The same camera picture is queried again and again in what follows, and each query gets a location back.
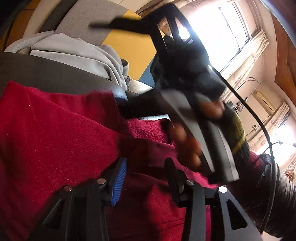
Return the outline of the person's right hand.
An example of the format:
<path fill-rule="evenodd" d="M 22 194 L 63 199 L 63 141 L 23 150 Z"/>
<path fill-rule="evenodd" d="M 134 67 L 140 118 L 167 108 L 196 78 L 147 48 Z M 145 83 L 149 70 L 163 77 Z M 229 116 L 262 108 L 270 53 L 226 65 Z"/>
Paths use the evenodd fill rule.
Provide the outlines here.
<path fill-rule="evenodd" d="M 207 118 L 218 120 L 222 117 L 225 107 L 221 100 L 203 101 L 200 103 L 200 109 Z M 178 162 L 191 171 L 199 172 L 202 164 L 200 143 L 190 137 L 180 123 L 170 124 L 167 133 L 175 145 Z"/>

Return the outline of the person's right forearm dark sleeve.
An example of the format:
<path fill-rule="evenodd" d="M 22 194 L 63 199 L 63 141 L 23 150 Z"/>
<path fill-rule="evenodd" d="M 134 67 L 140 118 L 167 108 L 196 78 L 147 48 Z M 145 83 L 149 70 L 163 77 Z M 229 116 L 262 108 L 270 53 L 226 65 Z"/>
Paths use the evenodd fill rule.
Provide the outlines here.
<path fill-rule="evenodd" d="M 237 113 L 226 107 L 218 120 L 233 154 L 239 180 L 228 185 L 228 189 L 249 217 L 260 227 L 269 200 L 271 157 L 257 155 L 250 150 L 244 129 Z M 295 240 L 295 185 L 290 182 L 280 167 L 276 167 L 276 186 L 273 208 L 265 232 L 282 240 Z"/>

